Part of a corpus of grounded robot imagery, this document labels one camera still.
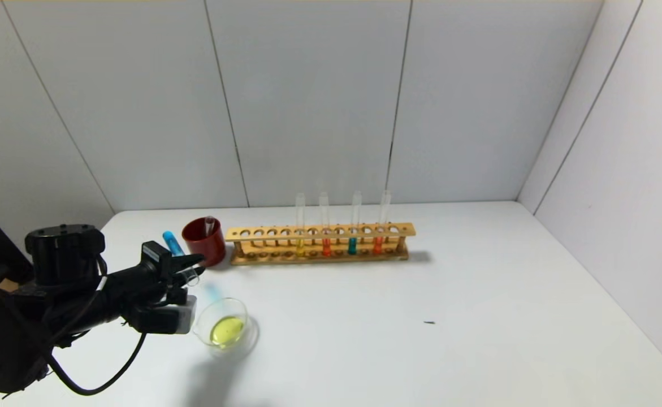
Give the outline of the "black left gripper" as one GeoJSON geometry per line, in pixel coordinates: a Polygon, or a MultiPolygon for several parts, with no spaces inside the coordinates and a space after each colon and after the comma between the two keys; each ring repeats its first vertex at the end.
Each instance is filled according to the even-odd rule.
{"type": "Polygon", "coordinates": [[[142,244],[140,261],[125,270],[114,271],[107,280],[107,299],[111,313],[129,314],[135,309],[155,309],[166,306],[170,273],[173,284],[194,287],[206,268],[201,253],[171,257],[171,253],[155,241],[142,244]]]}

